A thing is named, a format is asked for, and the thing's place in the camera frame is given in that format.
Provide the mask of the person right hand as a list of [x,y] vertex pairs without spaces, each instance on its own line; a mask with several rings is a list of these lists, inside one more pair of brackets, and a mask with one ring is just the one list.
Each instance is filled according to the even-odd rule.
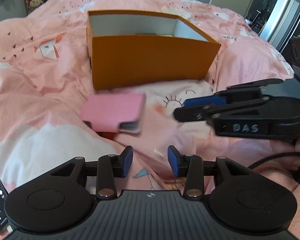
[[[271,141],[271,149],[275,154],[288,153],[288,152],[300,152],[300,138],[293,145],[284,141]],[[277,161],[287,170],[295,171],[294,174],[300,180],[300,157],[281,157]]]

